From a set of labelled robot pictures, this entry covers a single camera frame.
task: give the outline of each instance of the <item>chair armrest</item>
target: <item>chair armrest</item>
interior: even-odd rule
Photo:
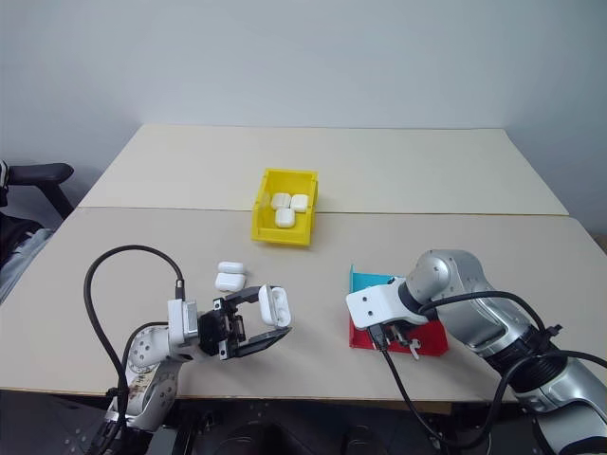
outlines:
[[[59,185],[74,173],[65,163],[10,166],[9,185]]]

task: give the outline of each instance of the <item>wire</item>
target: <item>wire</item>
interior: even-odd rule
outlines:
[[[95,271],[97,270],[97,268],[101,265],[101,263],[103,261],[105,261],[107,258],[109,258],[111,256],[114,256],[115,254],[121,253],[122,251],[131,251],[131,250],[146,251],[148,253],[155,254],[158,257],[164,259],[167,263],[169,263],[169,265],[173,268],[173,270],[175,271],[175,274],[177,275],[177,280],[175,282],[175,298],[185,300],[185,282],[183,280],[183,274],[181,273],[181,269],[179,269],[179,266],[176,264],[176,262],[173,261],[173,259],[171,259],[169,256],[164,254],[162,251],[159,251],[150,246],[143,246],[143,245],[118,246],[116,248],[110,249],[110,250],[104,252],[103,254],[101,254],[101,256],[99,258],[97,258],[95,260],[95,262],[90,265],[90,267],[88,267],[88,271],[86,272],[86,277],[84,278],[84,307],[86,308],[86,314],[88,315],[91,325],[93,326],[93,330],[95,331],[95,334],[97,335],[97,338],[99,339],[99,341],[101,343],[101,346],[103,346],[103,349],[107,352],[107,355],[110,357],[112,365],[114,365],[114,369],[116,370],[116,374],[118,375],[117,402],[118,402],[119,417],[117,420],[117,424],[112,427],[110,434],[108,434],[104,443],[100,447],[100,449],[99,449],[100,454],[104,453],[107,450],[107,448],[110,447],[110,445],[112,444],[112,442],[118,435],[118,431],[120,430],[120,428],[126,427],[126,408],[128,405],[129,387],[126,382],[126,374],[124,372],[124,368],[122,367],[122,362],[120,362],[120,359],[118,358],[118,355],[116,354],[116,351],[114,351],[112,344],[110,343],[109,339],[107,339],[105,332],[101,328],[99,319],[97,318],[97,313],[95,312],[95,307],[93,306],[93,298],[91,296],[91,285],[93,282],[93,277],[95,275]]]
[[[402,395],[403,399],[405,400],[405,403],[407,403],[407,406],[409,407],[411,412],[414,414],[417,421],[421,424],[421,426],[424,429],[426,429],[426,431],[428,431],[431,434],[431,436],[436,438],[440,443],[444,444],[445,446],[450,446],[452,448],[473,448],[473,447],[476,447],[479,444],[481,444],[488,437],[488,435],[491,433],[491,428],[493,427],[493,423],[495,422],[495,419],[497,418],[500,407],[502,406],[502,398],[504,397],[504,393],[506,392],[508,383],[510,382],[510,380],[512,379],[514,374],[522,366],[526,365],[530,361],[540,360],[542,358],[547,358],[547,357],[565,357],[565,358],[574,357],[574,358],[580,358],[583,360],[595,362],[598,365],[600,365],[601,367],[607,368],[607,361],[605,361],[604,359],[597,357],[595,355],[587,354],[587,353],[579,353],[577,351],[550,351],[548,353],[544,353],[541,355],[530,355],[528,357],[524,357],[524,358],[520,359],[519,361],[514,363],[514,365],[512,365],[506,371],[506,373],[504,373],[504,375],[502,376],[502,379],[500,380],[500,383],[495,391],[493,401],[491,402],[491,405],[489,406],[487,418],[485,420],[485,423],[481,427],[480,432],[471,441],[469,441],[467,443],[461,443],[459,441],[453,441],[453,440],[444,438],[441,434],[436,432],[434,430],[434,428],[432,428],[426,422],[426,419],[424,419],[424,417],[419,413],[419,411],[415,407],[413,401],[409,397],[409,394],[407,393],[407,391],[405,391],[405,387],[403,386],[402,381],[400,380],[400,376],[398,375],[398,371],[396,370],[394,362],[390,358],[390,354],[388,354],[388,351],[386,349],[382,349],[381,353],[383,354],[384,358],[386,359],[386,362],[388,363],[388,367],[390,367],[390,371],[392,372],[392,375],[396,381],[396,385],[398,386],[398,390],[400,391],[400,394]]]
[[[531,308],[531,305],[529,305],[526,301],[524,301],[522,298],[520,298],[516,294],[512,294],[511,292],[505,292],[505,291],[470,292],[469,294],[445,297],[444,299],[440,299],[440,300],[432,300],[429,303],[421,305],[419,307],[419,309],[417,310],[417,313],[420,315],[423,315],[426,312],[428,312],[434,308],[437,308],[437,307],[443,306],[443,305],[448,305],[450,303],[455,303],[457,301],[486,299],[486,298],[501,298],[501,299],[508,299],[508,300],[514,301],[519,306],[521,306],[529,316],[531,316],[531,318],[535,321],[536,325],[538,326],[538,329],[540,330],[540,332],[542,332],[542,333],[545,332],[546,328],[543,325],[542,318],[540,318],[540,315],[538,315],[535,312],[535,310],[533,308]]]
[[[126,369],[126,364],[128,363],[128,360],[129,360],[129,351],[131,350],[131,345],[133,344],[133,340],[135,339],[137,334],[139,332],[141,332],[143,329],[147,329],[148,327],[158,326],[158,325],[169,325],[169,323],[165,322],[165,321],[146,322],[143,325],[139,325],[139,327],[137,329],[135,329],[133,331],[133,333],[129,336],[129,339],[126,341],[126,345],[124,346],[124,351],[122,351],[122,369],[123,370]]]
[[[491,437],[491,433],[489,434],[487,441],[487,450],[485,450],[485,455],[489,455],[491,453],[491,443],[493,442],[493,438]]]

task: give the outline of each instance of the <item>yellow plastic tray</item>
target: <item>yellow plastic tray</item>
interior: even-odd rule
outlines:
[[[272,194],[275,192],[288,192],[291,195],[307,194],[307,209],[305,213],[295,213],[294,227],[276,227],[274,223],[276,212],[270,205]],[[275,244],[310,245],[317,196],[317,173],[266,169],[253,206],[251,239]]]

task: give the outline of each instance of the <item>table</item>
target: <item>table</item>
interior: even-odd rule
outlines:
[[[251,210],[264,168],[318,171],[317,212],[566,215],[504,130],[144,125],[81,207]]]
[[[564,326],[557,344],[604,355],[607,258],[572,218],[321,213],[309,249],[253,243],[249,218],[242,211],[76,209],[0,306],[0,388],[99,394],[115,384],[84,312],[82,283],[97,256],[129,243],[171,255],[201,309],[218,294],[212,283],[221,260],[243,261],[250,284],[271,282],[288,292],[293,331],[258,355],[188,363],[180,376],[184,397],[400,399],[381,355],[347,345],[348,271],[355,264],[362,272],[404,274],[429,248],[476,254],[496,288],[520,294],[547,323]],[[174,275],[141,252],[110,261],[99,269],[93,295],[107,335],[122,350],[134,327],[166,319]],[[255,305],[243,314],[249,335],[264,330]],[[394,355],[411,397],[489,399],[497,374],[451,338],[450,345],[439,358]]]
[[[269,166],[319,172],[310,248],[249,239],[247,210]],[[399,400],[381,355],[348,347],[348,272],[406,274],[430,248],[476,254],[496,288],[565,327],[562,347],[603,355],[607,259],[566,215],[502,130],[144,125],[0,306],[0,388],[99,394],[116,383],[82,286],[100,254],[132,243],[172,256],[200,310],[219,294],[223,260],[244,262],[249,285],[288,292],[286,338],[250,357],[186,364],[182,397]],[[99,269],[94,300],[118,351],[142,322],[166,319],[173,284],[142,252]],[[267,329],[256,305],[241,308],[249,336]],[[489,399],[497,374],[450,344],[440,358],[395,355],[412,399]]]

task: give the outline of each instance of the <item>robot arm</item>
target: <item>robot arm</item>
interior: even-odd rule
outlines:
[[[396,324],[406,331],[428,321],[418,310],[430,301],[491,290],[473,255],[431,250],[406,279],[363,289],[346,302],[359,329]],[[529,355],[558,350],[510,300],[463,300],[436,308],[436,314],[455,338],[500,374]],[[536,414],[539,439],[555,453],[607,447],[607,389],[578,360],[548,357],[529,362],[510,386]]]
[[[100,448],[108,438],[112,439],[112,454],[146,453],[175,400],[177,378],[185,362],[214,355],[221,360],[251,355],[284,337],[291,328],[277,323],[274,330],[247,340],[243,318],[237,315],[239,304],[258,300],[262,309],[272,311],[276,306],[272,296],[283,297],[282,309],[288,311],[284,289],[267,284],[215,299],[206,313],[197,312],[195,301],[169,300],[168,324],[146,326],[130,345],[125,365],[129,387],[126,428],[112,437],[111,430],[119,420],[118,399],[114,398],[88,453],[101,455]]]

